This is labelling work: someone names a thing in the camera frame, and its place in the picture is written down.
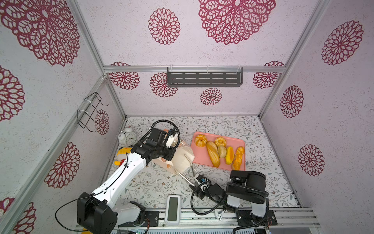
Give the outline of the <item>printed paper bag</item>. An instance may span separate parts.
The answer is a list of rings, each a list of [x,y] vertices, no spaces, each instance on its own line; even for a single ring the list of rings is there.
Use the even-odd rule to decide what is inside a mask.
[[[164,158],[158,158],[152,160],[153,163],[159,165],[166,171],[177,174],[175,170],[180,173],[186,171],[195,159],[192,148],[182,139],[172,160],[165,160]]]

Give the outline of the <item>long baguette fake bread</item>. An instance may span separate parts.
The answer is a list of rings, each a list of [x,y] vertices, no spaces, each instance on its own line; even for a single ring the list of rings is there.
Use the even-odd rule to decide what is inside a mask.
[[[211,163],[214,167],[218,168],[221,164],[220,157],[218,155],[218,149],[217,146],[213,141],[208,141],[206,143],[206,149],[207,153],[209,155],[209,158],[211,160]]]

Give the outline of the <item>yellow orange striped fake bread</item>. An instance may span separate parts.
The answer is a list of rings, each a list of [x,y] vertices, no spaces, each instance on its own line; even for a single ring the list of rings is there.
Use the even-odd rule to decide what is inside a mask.
[[[242,165],[243,161],[243,155],[245,153],[244,147],[238,147],[235,155],[234,155],[234,160],[231,165],[232,170],[239,171],[240,167]]]

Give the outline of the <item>small yellow fake bread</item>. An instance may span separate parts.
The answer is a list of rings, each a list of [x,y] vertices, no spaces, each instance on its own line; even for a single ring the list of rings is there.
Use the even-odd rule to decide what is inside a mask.
[[[226,156],[225,156],[225,162],[227,165],[231,165],[232,162],[234,161],[234,150],[233,150],[233,147],[232,146],[229,146],[227,148],[227,152],[226,152]]]

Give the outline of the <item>small round fake bread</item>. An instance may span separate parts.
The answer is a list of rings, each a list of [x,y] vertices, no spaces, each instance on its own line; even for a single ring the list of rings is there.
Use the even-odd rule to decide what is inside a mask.
[[[221,159],[225,158],[227,155],[227,148],[223,145],[220,145],[217,147],[218,149],[218,155]]]

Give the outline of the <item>striped ring doughnut fake bread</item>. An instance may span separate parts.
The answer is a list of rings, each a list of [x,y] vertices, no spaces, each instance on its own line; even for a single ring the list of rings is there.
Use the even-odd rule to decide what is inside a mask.
[[[198,147],[205,147],[207,143],[207,138],[205,135],[200,134],[196,136],[194,142],[195,142],[195,145]]]

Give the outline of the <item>golden bundt cake fake bread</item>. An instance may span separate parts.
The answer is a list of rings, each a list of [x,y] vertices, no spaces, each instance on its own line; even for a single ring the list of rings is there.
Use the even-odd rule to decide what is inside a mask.
[[[226,146],[227,146],[227,140],[226,140],[225,138],[221,137],[221,136],[220,136],[220,137],[217,137],[217,138],[215,139],[214,143],[215,143],[215,145],[216,145],[217,147],[219,147],[219,146],[226,147]]]

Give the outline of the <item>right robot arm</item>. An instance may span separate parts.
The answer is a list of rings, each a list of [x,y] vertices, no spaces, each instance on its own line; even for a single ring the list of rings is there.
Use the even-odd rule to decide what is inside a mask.
[[[266,191],[266,177],[264,174],[254,171],[231,171],[230,181],[226,189],[223,189],[217,183],[212,184],[211,180],[201,174],[194,175],[194,182],[185,177],[183,171],[186,166],[192,166],[191,159],[186,154],[176,156],[172,159],[170,168],[183,177],[192,189],[190,200],[191,209],[197,215],[204,216],[215,211],[222,205],[223,211],[235,213],[239,210],[242,200],[251,203],[251,215],[253,219],[267,218],[268,215],[268,196]],[[197,211],[193,206],[193,199],[205,197],[214,201],[216,205],[205,212]]]

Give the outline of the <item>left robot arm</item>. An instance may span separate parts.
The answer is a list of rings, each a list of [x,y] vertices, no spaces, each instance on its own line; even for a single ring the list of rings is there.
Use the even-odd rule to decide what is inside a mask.
[[[109,234],[118,225],[128,222],[142,223],[144,208],[140,204],[131,202],[115,208],[116,202],[151,160],[173,158],[180,141],[174,147],[172,144],[173,137],[169,137],[161,142],[147,139],[134,145],[125,162],[101,186],[91,194],[82,193],[78,198],[77,223],[93,234]]]

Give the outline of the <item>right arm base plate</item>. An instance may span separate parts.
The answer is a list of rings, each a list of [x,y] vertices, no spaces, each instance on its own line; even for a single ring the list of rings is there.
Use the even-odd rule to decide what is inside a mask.
[[[267,213],[267,217],[258,217],[252,214],[251,210],[239,210],[236,212],[236,217],[238,220],[239,226],[249,226],[258,223],[256,227],[259,226],[277,226],[278,222],[275,217],[275,213],[273,210],[269,210]]]

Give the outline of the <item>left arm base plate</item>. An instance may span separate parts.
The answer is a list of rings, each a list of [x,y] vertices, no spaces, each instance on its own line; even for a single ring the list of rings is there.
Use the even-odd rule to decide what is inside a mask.
[[[159,211],[142,211],[139,214],[140,227],[157,227],[159,224]]]

